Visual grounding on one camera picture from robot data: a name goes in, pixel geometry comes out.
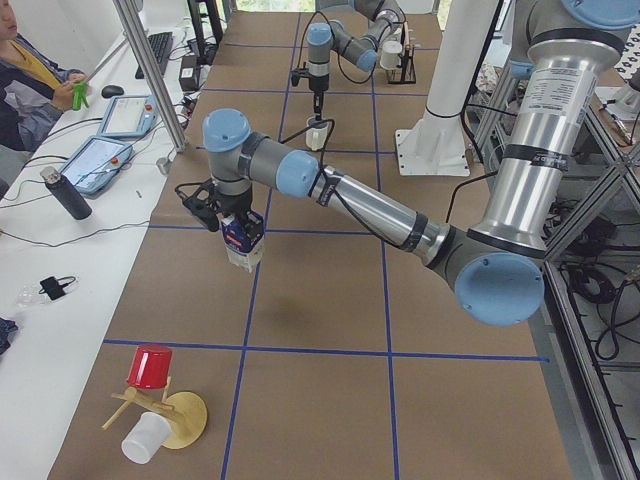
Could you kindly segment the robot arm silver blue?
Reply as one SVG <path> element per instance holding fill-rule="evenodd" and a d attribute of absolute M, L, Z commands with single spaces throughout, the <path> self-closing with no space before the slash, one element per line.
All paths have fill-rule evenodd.
<path fill-rule="evenodd" d="M 406 21 L 406 15 L 396 1 L 316 1 L 316 12 L 350 7 L 370 22 L 361 37 L 351 35 L 337 19 L 308 22 L 303 32 L 307 46 L 307 61 L 290 73 L 291 85 L 296 87 L 302 78 L 308 80 L 313 92 L 313 124 L 322 120 L 324 93 L 329 89 L 330 57 L 335 52 L 359 70 L 371 74 L 383 41 L 395 33 Z"/>

